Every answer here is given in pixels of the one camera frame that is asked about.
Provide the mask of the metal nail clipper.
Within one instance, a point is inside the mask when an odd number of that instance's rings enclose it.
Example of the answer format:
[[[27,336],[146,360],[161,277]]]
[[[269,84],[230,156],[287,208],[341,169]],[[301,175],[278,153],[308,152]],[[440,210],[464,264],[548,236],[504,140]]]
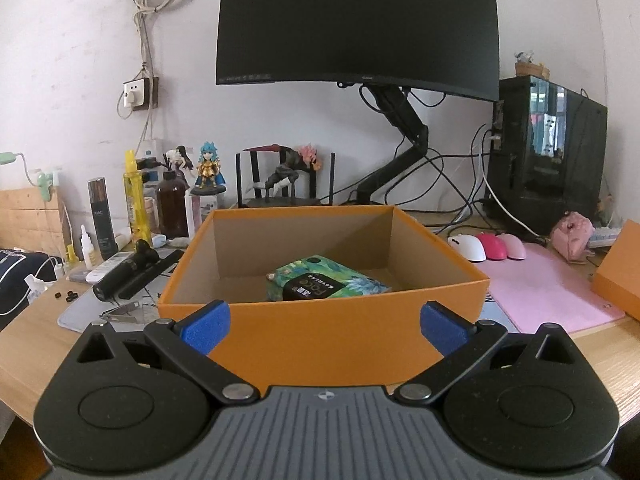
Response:
[[[139,310],[140,304],[137,301],[128,302],[128,304],[103,311],[100,319],[110,323],[138,324],[136,313]]]

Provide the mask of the orange cardboard box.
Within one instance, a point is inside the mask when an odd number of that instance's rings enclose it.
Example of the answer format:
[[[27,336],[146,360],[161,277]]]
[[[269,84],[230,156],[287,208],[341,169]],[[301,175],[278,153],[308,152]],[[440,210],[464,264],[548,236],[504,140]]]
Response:
[[[260,390],[397,385],[435,364],[431,301],[480,316],[488,277],[390,206],[218,209],[198,229],[158,310],[214,300],[230,330],[210,357]]]

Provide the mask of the green tissue pack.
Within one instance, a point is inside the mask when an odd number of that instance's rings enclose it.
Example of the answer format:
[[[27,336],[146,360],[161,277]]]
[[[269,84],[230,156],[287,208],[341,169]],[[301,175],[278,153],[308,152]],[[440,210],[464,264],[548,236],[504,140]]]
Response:
[[[313,255],[266,275],[271,301],[320,300],[385,294],[390,286],[329,258]]]

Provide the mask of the orange box lid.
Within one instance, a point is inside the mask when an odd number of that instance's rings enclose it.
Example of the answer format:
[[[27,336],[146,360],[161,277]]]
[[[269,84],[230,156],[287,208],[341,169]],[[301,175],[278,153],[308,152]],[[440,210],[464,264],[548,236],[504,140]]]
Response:
[[[640,320],[640,224],[627,220],[593,275],[591,289]]]

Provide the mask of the black flat bar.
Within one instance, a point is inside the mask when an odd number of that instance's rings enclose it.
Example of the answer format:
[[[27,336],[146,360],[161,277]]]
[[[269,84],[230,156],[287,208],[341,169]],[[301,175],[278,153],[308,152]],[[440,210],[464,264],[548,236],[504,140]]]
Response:
[[[140,292],[140,290],[144,289],[145,286],[148,286],[152,281],[177,264],[183,255],[183,250],[174,250],[165,258],[161,258],[159,262],[154,263],[152,266],[126,282],[116,296],[120,299],[132,298],[137,292]]]

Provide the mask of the black handheld microphone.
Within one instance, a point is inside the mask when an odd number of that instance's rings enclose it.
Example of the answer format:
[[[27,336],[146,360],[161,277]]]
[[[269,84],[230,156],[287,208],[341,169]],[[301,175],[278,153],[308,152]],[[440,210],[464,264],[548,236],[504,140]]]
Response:
[[[92,286],[96,298],[111,299],[122,286],[159,261],[160,255],[146,240],[137,240],[134,252]]]

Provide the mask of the light pink computer mouse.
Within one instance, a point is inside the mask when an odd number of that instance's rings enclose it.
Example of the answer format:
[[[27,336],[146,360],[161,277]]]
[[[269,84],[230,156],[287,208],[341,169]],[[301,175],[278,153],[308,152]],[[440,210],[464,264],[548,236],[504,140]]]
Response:
[[[501,233],[498,239],[503,242],[506,248],[506,256],[515,261],[523,261],[526,259],[526,248],[523,242],[515,235],[509,233]]]

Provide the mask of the black cosmetic bottle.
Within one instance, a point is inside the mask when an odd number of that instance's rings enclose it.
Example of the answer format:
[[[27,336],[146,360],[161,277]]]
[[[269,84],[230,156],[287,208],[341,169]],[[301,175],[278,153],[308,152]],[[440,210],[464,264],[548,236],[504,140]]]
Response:
[[[103,260],[108,260],[118,252],[113,231],[110,206],[108,206],[104,178],[88,181],[88,192],[96,240]]]

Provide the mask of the yellow tall bottle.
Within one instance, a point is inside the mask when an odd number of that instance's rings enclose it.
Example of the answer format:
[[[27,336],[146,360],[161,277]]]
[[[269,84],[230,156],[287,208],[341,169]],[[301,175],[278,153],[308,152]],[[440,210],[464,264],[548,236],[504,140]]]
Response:
[[[133,150],[125,153],[125,171],[122,178],[131,237],[133,240],[145,240],[151,244],[151,228],[144,202],[142,173],[138,169]]]

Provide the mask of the brown pump bottle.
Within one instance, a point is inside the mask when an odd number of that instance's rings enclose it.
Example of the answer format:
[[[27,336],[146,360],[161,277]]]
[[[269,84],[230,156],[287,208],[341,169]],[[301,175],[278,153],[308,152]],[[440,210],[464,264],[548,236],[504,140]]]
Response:
[[[179,178],[175,170],[163,173],[163,180],[157,187],[157,210],[160,232],[168,238],[187,237],[186,224],[186,181]]]

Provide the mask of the pink plush pouch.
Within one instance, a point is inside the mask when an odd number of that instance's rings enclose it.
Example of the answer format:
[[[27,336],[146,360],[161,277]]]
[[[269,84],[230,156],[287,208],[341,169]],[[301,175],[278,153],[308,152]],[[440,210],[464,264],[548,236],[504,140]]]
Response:
[[[585,258],[594,227],[591,221],[577,211],[567,211],[550,233],[552,247],[567,261]]]

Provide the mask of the dark striped garment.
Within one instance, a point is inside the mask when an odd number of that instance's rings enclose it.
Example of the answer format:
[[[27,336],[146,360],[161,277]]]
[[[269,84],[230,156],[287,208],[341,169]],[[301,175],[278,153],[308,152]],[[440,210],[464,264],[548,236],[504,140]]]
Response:
[[[8,326],[28,305],[29,287],[25,278],[33,275],[46,282],[55,280],[54,266],[58,257],[44,252],[16,252],[2,249],[0,268],[0,330]]]

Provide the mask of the black PC tower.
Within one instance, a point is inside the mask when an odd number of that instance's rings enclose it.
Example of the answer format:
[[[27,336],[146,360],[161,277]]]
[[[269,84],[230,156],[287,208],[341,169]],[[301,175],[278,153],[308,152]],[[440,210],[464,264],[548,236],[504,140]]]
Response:
[[[567,212],[597,213],[608,109],[534,76],[503,79],[489,142],[489,212],[548,235]]]

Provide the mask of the black curved monitor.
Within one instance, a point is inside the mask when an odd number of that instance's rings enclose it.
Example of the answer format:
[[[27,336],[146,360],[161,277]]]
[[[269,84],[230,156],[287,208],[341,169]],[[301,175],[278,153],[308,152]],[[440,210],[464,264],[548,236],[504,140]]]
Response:
[[[497,0],[220,0],[217,84],[391,84],[495,102]]]

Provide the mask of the white wall socket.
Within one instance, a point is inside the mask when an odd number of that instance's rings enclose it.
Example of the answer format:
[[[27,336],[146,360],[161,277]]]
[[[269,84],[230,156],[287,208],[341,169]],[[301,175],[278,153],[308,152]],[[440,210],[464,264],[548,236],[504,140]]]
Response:
[[[130,110],[147,110],[158,107],[160,80],[157,77],[140,77],[130,80],[122,86],[122,105]]]

